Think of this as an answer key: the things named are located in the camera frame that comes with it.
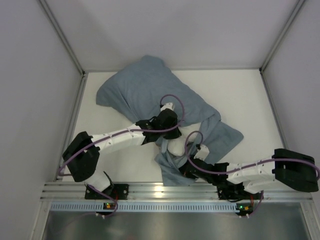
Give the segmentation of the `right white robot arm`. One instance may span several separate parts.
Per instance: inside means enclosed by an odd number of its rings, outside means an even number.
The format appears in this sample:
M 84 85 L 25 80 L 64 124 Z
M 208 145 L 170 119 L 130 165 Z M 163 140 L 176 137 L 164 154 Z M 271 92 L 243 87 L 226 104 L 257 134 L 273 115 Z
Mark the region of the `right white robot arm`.
M 209 164 L 205 162 L 208 156 L 199 146 L 179 171 L 186 178 L 215 186 L 221 200 L 257 200 L 265 190 L 284 187 L 303 193 L 319 190 L 320 170 L 313 157 L 302 153 L 278 148 L 269 159 L 257 163 Z

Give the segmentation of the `white pillow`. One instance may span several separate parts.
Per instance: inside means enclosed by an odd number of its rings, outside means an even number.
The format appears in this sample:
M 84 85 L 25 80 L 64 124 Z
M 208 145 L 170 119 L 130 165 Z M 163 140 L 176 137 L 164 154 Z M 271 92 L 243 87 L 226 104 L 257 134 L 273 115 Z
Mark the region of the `white pillow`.
M 193 131 L 199 131 L 201 123 L 195 123 L 188 126 L 178 127 L 181 136 L 176 139 L 166 140 L 161 138 L 156 142 L 161 153 L 168 151 L 174 156 L 181 157 L 185 152 L 185 142 L 188 135 Z

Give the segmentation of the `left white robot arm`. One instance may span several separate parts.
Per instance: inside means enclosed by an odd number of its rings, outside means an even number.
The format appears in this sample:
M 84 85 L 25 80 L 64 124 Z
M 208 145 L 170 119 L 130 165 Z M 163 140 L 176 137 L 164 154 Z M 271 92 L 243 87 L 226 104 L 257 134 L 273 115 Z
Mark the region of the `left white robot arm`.
M 170 108 L 162 109 L 159 115 L 139 120 L 122 130 L 89 135 L 86 131 L 76 135 L 62 154 L 62 168 L 67 167 L 75 182 L 83 182 L 97 193 L 109 195 L 114 184 L 108 174 L 97 170 L 101 152 L 112 153 L 132 146 L 155 143 L 158 139 L 177 139 L 178 116 Z

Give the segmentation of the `blue pillowcase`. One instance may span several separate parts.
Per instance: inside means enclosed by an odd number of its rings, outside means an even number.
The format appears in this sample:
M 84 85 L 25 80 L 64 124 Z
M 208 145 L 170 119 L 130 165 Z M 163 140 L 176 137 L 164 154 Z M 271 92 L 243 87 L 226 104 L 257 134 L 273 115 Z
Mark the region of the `blue pillowcase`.
M 185 143 L 196 152 L 202 142 L 209 149 L 205 162 L 215 164 L 234 149 L 243 134 L 221 121 L 220 113 L 182 83 L 158 57 L 144 56 L 106 80 L 96 93 L 96 104 L 111 107 L 132 123 L 150 119 L 160 113 L 160 104 L 173 103 L 174 111 L 183 118 L 181 126 L 201 123 Z M 179 168 L 187 162 L 185 154 L 174 156 L 168 151 L 156 155 L 165 186 L 186 186 L 194 182 L 184 177 Z

